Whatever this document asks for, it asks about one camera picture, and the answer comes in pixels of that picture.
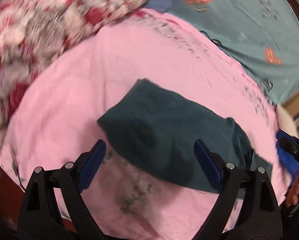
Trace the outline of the right hand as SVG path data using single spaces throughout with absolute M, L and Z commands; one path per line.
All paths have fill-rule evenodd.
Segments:
M 299 202 L 299 172 L 297 178 L 294 180 L 291 188 L 289 189 L 286 197 L 287 207 L 295 206 Z

